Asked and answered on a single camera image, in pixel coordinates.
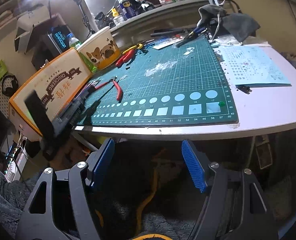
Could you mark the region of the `orange cardboard box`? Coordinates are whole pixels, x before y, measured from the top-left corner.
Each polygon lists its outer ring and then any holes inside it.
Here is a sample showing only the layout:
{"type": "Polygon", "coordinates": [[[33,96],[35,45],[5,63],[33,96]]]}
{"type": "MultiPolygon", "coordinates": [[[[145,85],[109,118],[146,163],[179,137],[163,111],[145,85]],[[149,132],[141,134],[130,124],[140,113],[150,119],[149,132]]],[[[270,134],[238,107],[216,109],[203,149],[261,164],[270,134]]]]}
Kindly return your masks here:
{"type": "Polygon", "coordinates": [[[28,140],[41,140],[42,134],[25,105],[27,96],[36,91],[48,118],[53,120],[91,76],[77,50],[69,49],[31,76],[10,98],[10,121],[28,140]]]}

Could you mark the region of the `RG29 manual booklet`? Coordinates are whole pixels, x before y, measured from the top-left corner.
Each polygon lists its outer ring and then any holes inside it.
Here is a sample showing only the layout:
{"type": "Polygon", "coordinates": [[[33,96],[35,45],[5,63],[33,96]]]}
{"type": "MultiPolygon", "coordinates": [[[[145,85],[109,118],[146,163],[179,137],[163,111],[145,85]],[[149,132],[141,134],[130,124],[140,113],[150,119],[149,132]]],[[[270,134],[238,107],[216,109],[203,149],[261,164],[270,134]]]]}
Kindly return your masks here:
{"type": "Polygon", "coordinates": [[[100,80],[91,80],[84,88],[83,92],[89,91],[90,93],[96,90],[96,86],[100,83],[100,80]]]}

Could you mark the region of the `red handled pliers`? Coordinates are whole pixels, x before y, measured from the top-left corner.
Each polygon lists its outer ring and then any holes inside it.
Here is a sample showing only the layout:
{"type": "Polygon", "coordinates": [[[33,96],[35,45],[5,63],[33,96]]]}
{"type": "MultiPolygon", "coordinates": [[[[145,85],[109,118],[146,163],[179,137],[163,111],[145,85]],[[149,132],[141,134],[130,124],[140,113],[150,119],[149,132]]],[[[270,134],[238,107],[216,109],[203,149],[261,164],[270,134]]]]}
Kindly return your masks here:
{"type": "Polygon", "coordinates": [[[135,49],[129,49],[128,51],[124,52],[120,59],[115,63],[117,68],[120,68],[124,63],[130,61],[136,53],[135,49]]]}

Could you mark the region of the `yellow handled pliers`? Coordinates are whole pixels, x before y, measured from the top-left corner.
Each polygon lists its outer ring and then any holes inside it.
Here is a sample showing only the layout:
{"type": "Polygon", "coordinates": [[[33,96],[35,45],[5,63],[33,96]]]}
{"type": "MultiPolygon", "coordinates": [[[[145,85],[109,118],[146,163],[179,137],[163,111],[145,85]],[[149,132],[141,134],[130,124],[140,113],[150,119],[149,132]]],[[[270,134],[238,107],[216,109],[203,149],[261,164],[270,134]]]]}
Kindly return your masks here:
{"type": "Polygon", "coordinates": [[[131,50],[136,50],[136,49],[142,49],[144,47],[144,45],[142,43],[139,43],[135,46],[131,46],[130,48],[128,48],[127,50],[123,51],[123,55],[127,54],[129,51],[131,50]]]}

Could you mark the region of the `blue decal sheet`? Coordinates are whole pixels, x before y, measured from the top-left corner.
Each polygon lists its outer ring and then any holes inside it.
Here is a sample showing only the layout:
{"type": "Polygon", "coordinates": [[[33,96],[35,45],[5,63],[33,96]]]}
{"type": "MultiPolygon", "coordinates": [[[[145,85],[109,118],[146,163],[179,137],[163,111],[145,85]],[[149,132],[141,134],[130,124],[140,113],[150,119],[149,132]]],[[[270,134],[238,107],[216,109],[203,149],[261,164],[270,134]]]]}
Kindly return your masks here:
{"type": "Polygon", "coordinates": [[[273,60],[257,46],[219,46],[221,66],[233,85],[249,87],[290,86],[273,60]]]}

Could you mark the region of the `green drink bottle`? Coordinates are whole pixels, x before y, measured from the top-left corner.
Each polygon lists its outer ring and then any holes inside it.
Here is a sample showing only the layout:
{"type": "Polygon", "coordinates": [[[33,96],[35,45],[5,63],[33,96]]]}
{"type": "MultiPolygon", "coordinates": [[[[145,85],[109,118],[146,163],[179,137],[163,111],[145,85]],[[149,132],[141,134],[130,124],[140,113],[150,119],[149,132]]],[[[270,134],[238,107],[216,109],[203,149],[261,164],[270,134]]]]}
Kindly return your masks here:
{"type": "Polygon", "coordinates": [[[81,46],[81,42],[72,33],[69,33],[66,38],[70,48],[78,49],[81,46]]]}

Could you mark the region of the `red handled nippers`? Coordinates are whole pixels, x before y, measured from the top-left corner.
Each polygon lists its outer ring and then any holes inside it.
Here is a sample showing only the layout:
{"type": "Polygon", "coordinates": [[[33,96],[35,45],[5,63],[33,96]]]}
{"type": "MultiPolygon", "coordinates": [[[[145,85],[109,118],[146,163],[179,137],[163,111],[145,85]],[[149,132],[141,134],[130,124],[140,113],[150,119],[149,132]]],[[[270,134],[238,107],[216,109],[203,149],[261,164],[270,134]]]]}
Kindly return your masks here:
{"type": "Polygon", "coordinates": [[[112,77],[108,81],[100,83],[99,85],[95,86],[95,91],[100,90],[103,87],[105,87],[105,86],[107,86],[107,85],[109,85],[111,83],[112,84],[111,88],[108,91],[110,91],[111,89],[114,88],[117,91],[116,100],[117,100],[117,102],[121,102],[124,93],[123,93],[122,88],[119,85],[119,81],[120,80],[118,79],[117,76],[112,77]]]}

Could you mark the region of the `blue WD-40 spray can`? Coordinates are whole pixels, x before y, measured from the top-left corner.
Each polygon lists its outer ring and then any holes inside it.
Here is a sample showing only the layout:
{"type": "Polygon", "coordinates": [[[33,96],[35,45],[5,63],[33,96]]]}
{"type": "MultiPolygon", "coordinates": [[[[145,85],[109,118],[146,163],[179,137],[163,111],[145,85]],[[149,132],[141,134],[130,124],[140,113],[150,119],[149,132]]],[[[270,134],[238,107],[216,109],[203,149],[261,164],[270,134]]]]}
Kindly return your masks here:
{"type": "Polygon", "coordinates": [[[120,2],[120,7],[127,19],[130,19],[136,16],[136,11],[129,0],[122,0],[120,2]]]}

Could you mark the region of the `white desk shelf riser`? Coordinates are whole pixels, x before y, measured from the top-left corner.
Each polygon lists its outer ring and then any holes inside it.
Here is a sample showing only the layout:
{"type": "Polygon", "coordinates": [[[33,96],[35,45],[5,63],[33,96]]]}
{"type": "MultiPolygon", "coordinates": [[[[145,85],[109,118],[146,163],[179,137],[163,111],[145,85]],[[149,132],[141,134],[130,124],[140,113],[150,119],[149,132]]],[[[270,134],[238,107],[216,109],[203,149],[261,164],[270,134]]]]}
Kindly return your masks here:
{"type": "Polygon", "coordinates": [[[208,0],[184,0],[167,4],[135,16],[110,29],[118,47],[149,40],[157,29],[194,27],[200,19],[198,8],[208,0]]]}

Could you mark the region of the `yellow cap bottle on shelf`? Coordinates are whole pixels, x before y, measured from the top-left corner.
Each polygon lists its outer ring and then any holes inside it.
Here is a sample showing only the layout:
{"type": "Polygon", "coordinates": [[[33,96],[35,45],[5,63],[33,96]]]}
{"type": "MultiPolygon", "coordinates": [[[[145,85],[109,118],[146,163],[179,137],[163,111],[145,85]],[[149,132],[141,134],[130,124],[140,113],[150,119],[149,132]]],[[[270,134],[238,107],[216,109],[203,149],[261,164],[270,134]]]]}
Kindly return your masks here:
{"type": "Polygon", "coordinates": [[[119,25],[124,22],[123,16],[118,13],[117,9],[112,8],[111,12],[113,16],[113,22],[115,23],[115,25],[119,25]]]}

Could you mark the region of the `grey cloth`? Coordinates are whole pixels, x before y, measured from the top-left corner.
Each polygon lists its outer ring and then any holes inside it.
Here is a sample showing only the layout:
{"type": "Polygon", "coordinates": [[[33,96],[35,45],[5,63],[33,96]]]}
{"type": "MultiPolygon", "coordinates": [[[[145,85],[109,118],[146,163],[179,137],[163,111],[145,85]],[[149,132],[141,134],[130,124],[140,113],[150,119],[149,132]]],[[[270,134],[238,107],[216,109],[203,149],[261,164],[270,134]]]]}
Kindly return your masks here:
{"type": "Polygon", "coordinates": [[[258,22],[248,14],[232,13],[228,14],[225,9],[220,6],[207,4],[198,8],[200,20],[198,27],[207,25],[211,20],[219,21],[220,27],[232,35],[238,42],[243,42],[249,36],[256,35],[256,31],[260,29],[258,22]]]}

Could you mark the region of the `dog print paper bucket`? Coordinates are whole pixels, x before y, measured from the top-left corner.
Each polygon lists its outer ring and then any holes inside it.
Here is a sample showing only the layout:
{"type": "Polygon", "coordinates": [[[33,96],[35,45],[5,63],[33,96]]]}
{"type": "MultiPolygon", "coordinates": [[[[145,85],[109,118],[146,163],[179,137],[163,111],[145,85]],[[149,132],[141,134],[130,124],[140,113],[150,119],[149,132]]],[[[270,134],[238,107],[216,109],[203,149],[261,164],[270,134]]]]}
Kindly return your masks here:
{"type": "Polygon", "coordinates": [[[77,51],[93,73],[110,66],[121,55],[109,27],[104,27],[93,34],[77,51]]]}

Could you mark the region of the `black headphones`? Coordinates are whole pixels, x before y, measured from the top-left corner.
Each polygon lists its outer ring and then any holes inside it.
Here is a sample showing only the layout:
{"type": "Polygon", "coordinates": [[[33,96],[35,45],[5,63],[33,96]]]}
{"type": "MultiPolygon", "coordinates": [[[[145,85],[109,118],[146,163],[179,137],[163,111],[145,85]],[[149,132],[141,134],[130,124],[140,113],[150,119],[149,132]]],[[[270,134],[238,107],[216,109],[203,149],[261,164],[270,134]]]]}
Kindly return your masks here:
{"type": "Polygon", "coordinates": [[[2,94],[11,98],[17,92],[19,88],[19,82],[15,75],[7,73],[2,79],[1,87],[2,94]]]}

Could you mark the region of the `green cutting mat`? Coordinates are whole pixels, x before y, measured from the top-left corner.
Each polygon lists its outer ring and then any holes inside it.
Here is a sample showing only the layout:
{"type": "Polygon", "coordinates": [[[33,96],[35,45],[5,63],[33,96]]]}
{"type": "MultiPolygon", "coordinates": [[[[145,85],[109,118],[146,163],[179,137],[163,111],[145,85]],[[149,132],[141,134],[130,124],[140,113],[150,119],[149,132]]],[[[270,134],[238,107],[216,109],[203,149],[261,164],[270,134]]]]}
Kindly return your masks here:
{"type": "Polygon", "coordinates": [[[82,126],[190,126],[234,124],[238,115],[221,65],[205,37],[179,48],[149,48],[131,64],[98,74],[117,76],[121,102],[111,83],[92,93],[78,122],[82,126]]]}

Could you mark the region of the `blue handled pliers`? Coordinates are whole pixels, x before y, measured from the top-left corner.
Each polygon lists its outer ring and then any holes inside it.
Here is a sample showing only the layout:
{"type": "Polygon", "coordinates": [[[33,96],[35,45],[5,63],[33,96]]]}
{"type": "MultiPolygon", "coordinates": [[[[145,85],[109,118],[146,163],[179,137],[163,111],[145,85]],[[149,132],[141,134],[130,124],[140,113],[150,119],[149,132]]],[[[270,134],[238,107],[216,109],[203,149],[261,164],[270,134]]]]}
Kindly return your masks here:
{"type": "Polygon", "coordinates": [[[201,35],[201,33],[206,31],[206,27],[196,27],[189,35],[187,35],[182,41],[176,43],[176,48],[179,48],[188,42],[196,39],[201,35]]]}

